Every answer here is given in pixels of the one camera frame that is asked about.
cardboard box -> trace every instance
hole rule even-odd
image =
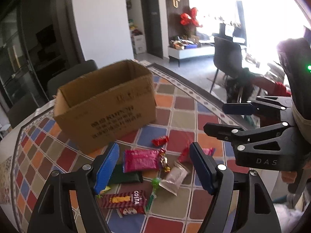
[[[144,53],[147,51],[144,35],[134,36],[133,40],[134,40],[133,48],[136,54]]]
[[[60,87],[54,119],[83,153],[156,119],[152,73],[124,60]]]

white snack package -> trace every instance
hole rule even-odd
[[[188,173],[188,169],[178,162],[175,162],[174,167],[171,169],[166,178],[160,181],[159,186],[177,196],[177,191]]]

das logo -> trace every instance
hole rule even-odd
[[[264,165],[272,165],[272,166],[275,166],[276,164],[277,164],[277,160],[275,159],[275,160],[265,160],[265,161],[263,161],[261,158],[257,158],[257,160],[256,160],[256,164],[264,164]]]

wooden wall panel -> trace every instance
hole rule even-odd
[[[189,0],[180,0],[178,8],[173,6],[173,0],[166,0],[169,40],[185,33],[183,26],[180,24],[180,14],[190,13],[189,10]]]

red bow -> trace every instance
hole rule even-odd
[[[200,25],[198,20],[196,19],[196,16],[197,16],[197,8],[196,7],[193,7],[191,10],[190,10],[190,15],[189,16],[187,13],[182,13],[180,15],[181,17],[181,21],[180,23],[182,25],[188,25],[190,23],[193,23],[193,25],[195,27],[203,27],[203,25]]]

